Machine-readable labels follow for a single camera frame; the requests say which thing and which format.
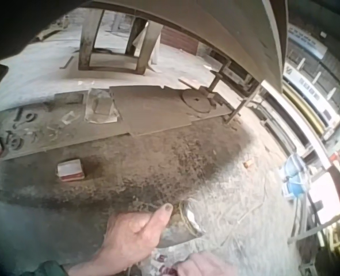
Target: concrete floor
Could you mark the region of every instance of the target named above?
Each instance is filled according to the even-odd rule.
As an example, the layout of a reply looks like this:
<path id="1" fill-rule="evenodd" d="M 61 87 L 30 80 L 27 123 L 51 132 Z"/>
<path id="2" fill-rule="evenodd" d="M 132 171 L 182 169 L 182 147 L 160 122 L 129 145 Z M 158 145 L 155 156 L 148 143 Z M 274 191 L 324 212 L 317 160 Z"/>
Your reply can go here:
<path id="1" fill-rule="evenodd" d="M 104 43 L 122 48 L 125 40 L 101 30 L 97 46 Z M 0 109 L 92 86 L 181 88 L 181 76 L 206 84 L 212 80 L 205 61 L 167 46 L 161 46 L 157 65 L 162 73 L 79 72 L 76 58 L 68 69 L 58 69 L 62 57 L 78 46 L 79 30 L 65 30 L 5 60 L 10 71 L 0 84 Z M 232 105 L 238 103 L 226 85 L 216 90 Z M 251 111 L 244 109 L 241 115 L 229 125 L 213 118 L 153 135 L 111 137 L 0 162 L 2 266 L 18 274 L 49 259 L 84 260 L 99 248 L 113 212 L 153 210 L 164 202 L 192 198 L 207 234 L 161 250 L 171 260 L 212 250 L 233 263 L 238 275 L 300 275 L 296 248 L 286 243 L 293 210 L 274 173 L 285 156 Z M 82 159 L 84 181 L 56 179 L 57 163 L 69 158 Z M 244 168 L 249 159 L 254 164 Z"/>

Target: brick wall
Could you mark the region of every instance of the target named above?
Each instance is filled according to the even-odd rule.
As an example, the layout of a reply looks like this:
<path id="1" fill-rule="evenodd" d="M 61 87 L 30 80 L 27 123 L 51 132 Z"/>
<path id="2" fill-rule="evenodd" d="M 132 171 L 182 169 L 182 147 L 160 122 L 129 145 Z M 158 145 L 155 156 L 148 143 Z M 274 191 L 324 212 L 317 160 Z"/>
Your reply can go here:
<path id="1" fill-rule="evenodd" d="M 166 26 L 163 27 L 161 32 L 161 43 L 176 49 L 182 49 L 193 55 L 196 55 L 198 50 L 198 41 L 196 39 Z"/>

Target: blue barrel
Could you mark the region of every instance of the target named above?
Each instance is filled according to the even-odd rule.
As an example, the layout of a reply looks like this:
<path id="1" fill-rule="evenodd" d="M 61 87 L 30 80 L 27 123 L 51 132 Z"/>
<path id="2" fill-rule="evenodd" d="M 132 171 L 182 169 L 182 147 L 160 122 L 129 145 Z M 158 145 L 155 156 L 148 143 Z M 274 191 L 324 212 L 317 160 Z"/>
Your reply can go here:
<path id="1" fill-rule="evenodd" d="M 290 155 L 280 168 L 280 177 L 284 182 L 289 178 L 295 177 L 306 168 L 305 162 L 298 154 Z"/>
<path id="2" fill-rule="evenodd" d="M 295 197 L 298 197 L 304 193 L 304 186 L 307 184 L 306 182 L 305 172 L 299 172 L 297 175 L 287 180 L 287 189 Z"/>

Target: metal frame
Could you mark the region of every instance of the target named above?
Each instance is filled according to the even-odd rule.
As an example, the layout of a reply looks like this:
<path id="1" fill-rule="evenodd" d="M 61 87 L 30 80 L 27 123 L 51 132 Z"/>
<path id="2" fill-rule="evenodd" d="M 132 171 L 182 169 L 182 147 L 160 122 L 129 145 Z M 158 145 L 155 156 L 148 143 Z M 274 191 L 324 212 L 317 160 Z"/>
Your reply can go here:
<path id="1" fill-rule="evenodd" d="M 139 53 L 139 57 L 135 57 L 135 47 L 132 45 L 136 36 L 144 29 L 146 20 L 136 18 L 132 27 L 132 31 L 128 40 L 125 54 L 108 53 L 108 55 L 124 56 L 129 62 L 136 63 L 136 68 L 112 67 L 112 66 L 90 66 L 90 59 L 94 53 L 94 45 L 97 39 L 98 30 L 101 25 L 102 17 L 105 10 L 89 9 L 83 23 L 81 44 L 79 50 L 79 70 L 94 70 L 94 71 L 113 71 L 125 72 L 143 75 L 146 71 L 148 62 L 151 58 L 152 51 L 155 47 L 157 39 L 161 33 L 163 25 L 149 21 L 146 34 L 144 36 L 143 45 Z"/>

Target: sign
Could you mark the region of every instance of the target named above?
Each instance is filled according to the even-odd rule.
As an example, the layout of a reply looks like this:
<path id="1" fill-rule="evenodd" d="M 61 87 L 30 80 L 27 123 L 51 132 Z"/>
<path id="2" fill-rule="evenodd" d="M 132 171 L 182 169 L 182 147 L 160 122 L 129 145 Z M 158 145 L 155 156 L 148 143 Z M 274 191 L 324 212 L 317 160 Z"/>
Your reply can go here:
<path id="1" fill-rule="evenodd" d="M 330 126 L 339 121 L 340 116 L 318 89 L 288 63 L 285 63 L 284 78 L 287 78 L 287 80 L 308 99 L 310 104 L 325 118 Z"/>
<path id="2" fill-rule="evenodd" d="M 309 53 L 316 56 L 318 59 L 323 59 L 324 54 L 327 52 L 327 47 L 324 46 L 319 40 L 312 37 L 302 29 L 289 24 L 289 39 L 306 49 Z"/>

